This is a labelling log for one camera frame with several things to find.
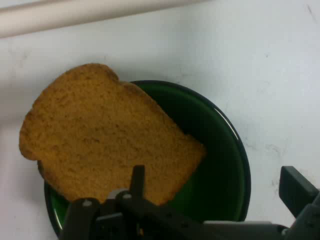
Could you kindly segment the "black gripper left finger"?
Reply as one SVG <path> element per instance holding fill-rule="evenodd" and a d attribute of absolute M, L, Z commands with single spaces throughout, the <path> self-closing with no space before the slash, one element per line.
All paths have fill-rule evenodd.
<path fill-rule="evenodd" d="M 103 204 L 80 198 L 68 207 L 61 240 L 201 240 L 204 226 L 144 198 L 145 167 L 133 167 L 130 187 Z"/>

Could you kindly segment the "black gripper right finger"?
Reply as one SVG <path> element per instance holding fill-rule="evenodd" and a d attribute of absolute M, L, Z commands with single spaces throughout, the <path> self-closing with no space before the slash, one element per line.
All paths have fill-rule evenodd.
<path fill-rule="evenodd" d="M 318 240 L 320 238 L 320 190 L 293 166 L 280 171 L 279 197 L 295 217 L 284 229 L 285 240 Z"/>

